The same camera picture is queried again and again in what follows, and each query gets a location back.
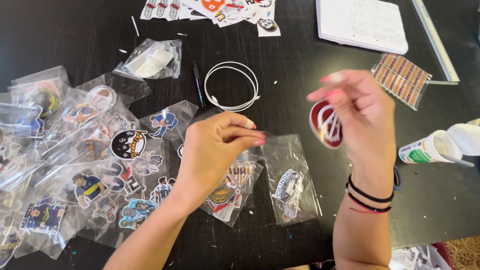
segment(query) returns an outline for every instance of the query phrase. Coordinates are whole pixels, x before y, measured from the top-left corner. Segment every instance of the hand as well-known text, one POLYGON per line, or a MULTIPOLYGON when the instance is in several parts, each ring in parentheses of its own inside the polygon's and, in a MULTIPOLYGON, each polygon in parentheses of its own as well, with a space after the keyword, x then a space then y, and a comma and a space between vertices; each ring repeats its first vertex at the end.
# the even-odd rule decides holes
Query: hand
POLYGON ((343 70, 321 81, 329 85, 309 94, 307 100, 326 98, 335 109, 354 172, 366 172, 367 178, 392 180, 396 159, 395 102, 368 71, 343 70))
POLYGON ((220 185, 235 158, 250 147, 265 144, 247 117, 225 111, 187 129, 177 182, 166 199, 177 198, 187 214, 198 208, 220 185))

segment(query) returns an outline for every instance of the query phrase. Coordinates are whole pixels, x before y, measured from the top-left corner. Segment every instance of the black bracelet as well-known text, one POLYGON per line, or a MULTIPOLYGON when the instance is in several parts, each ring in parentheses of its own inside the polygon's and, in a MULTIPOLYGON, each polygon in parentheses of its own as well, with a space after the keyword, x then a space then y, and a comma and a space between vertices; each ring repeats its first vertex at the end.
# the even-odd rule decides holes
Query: black bracelet
POLYGON ((370 211, 377 212, 377 213, 385 213, 385 212, 388 212, 392 209, 392 205, 389 205, 387 208, 380 209, 380 208, 371 207, 371 206, 368 206, 368 205, 362 203, 359 199, 355 198, 350 192, 348 192, 348 183, 345 184, 345 192, 348 194, 350 199, 352 199, 358 205, 360 205, 363 208, 368 209, 370 211))
POLYGON ((370 201, 373 201, 373 202, 378 202, 378 203, 387 203, 387 202, 391 202, 393 200, 393 190, 392 190, 392 195, 387 198, 387 199, 378 199, 378 198, 374 198, 368 194, 365 194, 363 191, 359 190, 356 186, 353 185, 353 182, 352 182, 352 175, 350 175, 348 177, 348 184, 350 184, 350 187, 358 194, 360 194, 361 196, 364 196, 365 198, 369 199, 370 201))

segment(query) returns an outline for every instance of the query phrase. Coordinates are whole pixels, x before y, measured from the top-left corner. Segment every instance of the black table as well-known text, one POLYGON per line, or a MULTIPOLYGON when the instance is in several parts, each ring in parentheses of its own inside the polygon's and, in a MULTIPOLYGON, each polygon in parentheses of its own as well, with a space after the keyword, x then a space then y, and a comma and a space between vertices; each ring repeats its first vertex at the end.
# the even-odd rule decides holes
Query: black table
MULTIPOLYGON (((412 4, 408 0, 393 2, 400 7, 407 34, 409 51, 405 57, 434 79, 445 80, 412 4)), ((425 4, 461 83, 429 86, 417 112, 398 103, 398 146, 480 117, 478 1, 426 0, 425 4)), ((262 97, 242 113, 261 130, 276 135, 300 134, 322 217, 276 226, 263 172, 254 188, 253 215, 243 211, 231 229, 202 210, 195 211, 185 222, 165 268, 272 269, 333 258, 334 214, 350 166, 344 148, 328 150, 311 132, 307 121, 311 104, 305 96, 331 72, 370 69, 380 53, 320 40, 313 0, 277 0, 281 37, 258 37, 256 26, 247 22, 218 28, 208 20, 141 21, 138 17, 143 5, 144 0, 3 1, 0 89, 5 90, 12 79, 57 65, 66 67, 76 86, 125 61, 128 54, 119 49, 130 52, 146 38, 179 38, 183 42, 181 75, 175 80, 148 81, 154 93, 131 106, 141 118, 183 99, 199 104, 192 61, 197 62, 202 76, 223 61, 248 65, 258 77, 262 97), (136 36, 132 15, 140 37, 136 36)), ((244 103, 244 83, 233 71, 218 71, 211 78, 211 94, 225 100, 225 105, 244 103)), ((479 160, 473 161, 478 168, 479 160)), ((400 166, 405 186, 397 193, 390 214, 393 247, 479 235, 480 177, 476 168, 446 163, 400 166)), ((37 252, 13 259, 7 269, 101 269, 113 251, 77 237, 57 261, 37 252)))

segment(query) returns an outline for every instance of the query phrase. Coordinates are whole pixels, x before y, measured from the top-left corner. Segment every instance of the notebook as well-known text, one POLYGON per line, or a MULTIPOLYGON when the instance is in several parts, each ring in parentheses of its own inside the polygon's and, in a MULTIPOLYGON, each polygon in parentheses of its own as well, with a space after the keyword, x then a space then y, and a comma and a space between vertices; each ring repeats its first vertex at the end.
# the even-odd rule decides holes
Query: notebook
POLYGON ((384 52, 405 54, 400 10, 378 0, 316 0, 318 37, 384 52))

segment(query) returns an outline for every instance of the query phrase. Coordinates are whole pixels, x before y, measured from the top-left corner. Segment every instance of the black pen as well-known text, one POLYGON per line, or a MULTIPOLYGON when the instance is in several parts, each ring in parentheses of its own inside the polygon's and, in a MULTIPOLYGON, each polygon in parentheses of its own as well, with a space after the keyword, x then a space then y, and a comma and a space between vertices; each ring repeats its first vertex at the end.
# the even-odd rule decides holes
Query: black pen
POLYGON ((195 73, 195 82, 197 84, 198 96, 200 97, 200 102, 202 104, 202 109, 205 110, 207 105, 205 104, 204 92, 202 90, 202 82, 200 81, 200 75, 198 74, 197 64, 193 62, 193 72, 195 73))

